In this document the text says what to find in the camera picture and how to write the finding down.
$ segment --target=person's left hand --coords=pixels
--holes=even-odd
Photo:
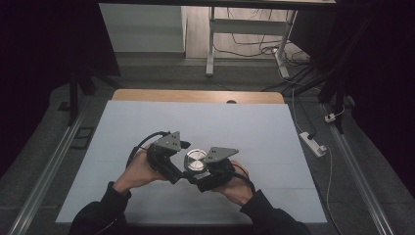
[[[140,150],[134,156],[131,164],[113,185],[118,193],[126,195],[131,188],[137,188],[155,180],[166,180],[155,172],[147,161],[147,152]]]

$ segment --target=black jacket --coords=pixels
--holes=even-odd
[[[90,203],[76,215],[70,235],[125,233],[127,223],[124,211],[131,193],[122,196],[113,189],[113,184],[109,183],[101,202]],[[241,208],[241,212],[253,221],[255,234],[310,234],[303,223],[295,221],[281,209],[272,208],[260,190]]]

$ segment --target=round metal object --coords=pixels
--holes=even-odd
[[[184,167],[193,173],[203,173],[207,170],[204,158],[207,153],[201,149],[194,149],[189,151],[184,157]]]

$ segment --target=person's right hand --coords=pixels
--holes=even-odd
[[[235,172],[248,177],[246,175],[248,174],[248,171],[243,168],[241,164],[237,161],[231,161],[231,163],[234,165]],[[225,185],[212,189],[211,191],[223,194],[232,203],[238,204],[239,206],[243,206],[254,195],[247,182],[237,177],[233,177],[231,181],[227,182]]]

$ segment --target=white plug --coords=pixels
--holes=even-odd
[[[336,116],[334,114],[330,114],[327,116],[324,116],[324,119],[326,120],[327,123],[332,122],[336,119]]]
[[[309,134],[307,132],[303,132],[300,134],[302,141],[308,146],[308,148],[313,152],[315,157],[320,158],[326,155],[327,148],[326,146],[318,145],[314,139],[308,139]]]

